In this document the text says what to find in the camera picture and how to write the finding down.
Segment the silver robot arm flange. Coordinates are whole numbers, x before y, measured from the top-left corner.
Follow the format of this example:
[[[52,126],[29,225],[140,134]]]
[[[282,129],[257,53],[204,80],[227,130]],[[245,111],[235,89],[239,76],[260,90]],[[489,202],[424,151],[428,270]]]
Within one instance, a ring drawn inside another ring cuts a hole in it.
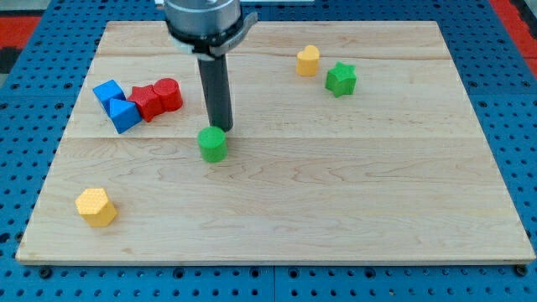
[[[200,60],[215,60],[238,47],[258,22],[239,0],[164,0],[165,21],[175,47]]]

